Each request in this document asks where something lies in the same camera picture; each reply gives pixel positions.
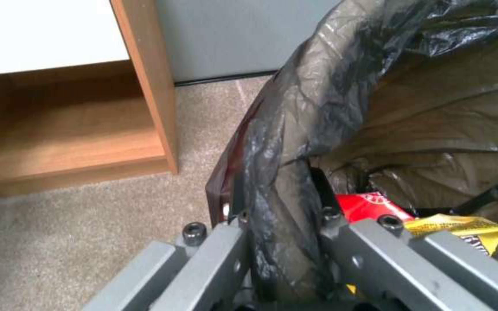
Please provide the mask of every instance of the gray metal frame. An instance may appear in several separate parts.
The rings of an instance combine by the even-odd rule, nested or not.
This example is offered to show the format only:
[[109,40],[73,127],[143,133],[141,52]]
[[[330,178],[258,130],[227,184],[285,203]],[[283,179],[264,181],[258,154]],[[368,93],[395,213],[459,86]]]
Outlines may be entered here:
[[[336,282],[356,285],[382,310],[401,309],[393,298],[412,310],[498,310],[498,262],[460,238],[448,232],[413,238],[394,230],[393,220],[385,228],[330,216],[320,240]],[[243,287],[251,287],[247,220],[239,224],[219,224],[199,247],[152,242],[84,310],[230,310],[236,294],[237,302],[251,301],[239,292],[244,277]]]

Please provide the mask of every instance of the gray panel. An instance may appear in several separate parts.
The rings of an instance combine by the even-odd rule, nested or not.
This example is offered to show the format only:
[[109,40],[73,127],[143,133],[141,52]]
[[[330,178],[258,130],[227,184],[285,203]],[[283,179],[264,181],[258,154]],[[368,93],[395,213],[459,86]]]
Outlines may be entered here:
[[147,310],[186,261],[184,250],[153,241],[97,293],[83,311]]
[[156,0],[175,81],[280,68],[338,0]]

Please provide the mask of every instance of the metal bar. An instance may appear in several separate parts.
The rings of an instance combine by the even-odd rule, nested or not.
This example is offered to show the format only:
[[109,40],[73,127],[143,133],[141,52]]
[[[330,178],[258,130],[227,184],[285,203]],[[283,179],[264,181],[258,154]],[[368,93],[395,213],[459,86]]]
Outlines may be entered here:
[[151,311],[226,308],[247,274],[247,249],[244,230],[218,224]]
[[187,260],[183,249],[153,241],[83,311],[147,310]]
[[449,232],[437,232],[413,240],[409,246],[498,310],[498,261],[481,254]]
[[371,219],[327,226],[321,235],[330,256],[368,299],[390,294],[412,310],[490,310]]

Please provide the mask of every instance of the yellow wrapper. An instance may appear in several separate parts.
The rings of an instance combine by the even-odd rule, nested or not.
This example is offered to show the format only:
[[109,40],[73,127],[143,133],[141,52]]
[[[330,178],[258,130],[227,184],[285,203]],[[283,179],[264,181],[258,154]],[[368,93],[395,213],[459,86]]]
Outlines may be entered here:
[[447,230],[489,256],[498,246],[498,224],[483,217],[437,214],[407,221],[405,228],[415,236]]

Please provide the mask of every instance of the trash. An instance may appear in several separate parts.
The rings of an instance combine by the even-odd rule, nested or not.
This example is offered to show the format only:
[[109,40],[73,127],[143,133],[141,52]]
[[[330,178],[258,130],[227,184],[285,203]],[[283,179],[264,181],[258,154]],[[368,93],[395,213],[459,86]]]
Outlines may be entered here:
[[206,185],[214,225],[247,210],[262,300],[332,292],[310,163],[421,217],[497,185],[498,0],[344,0],[266,83]]
[[397,216],[403,222],[415,219],[379,192],[336,195],[336,197],[349,223],[367,218],[377,220],[383,215]]
[[447,230],[490,256],[498,246],[498,224],[482,217],[437,214],[408,221],[404,225],[415,236]]

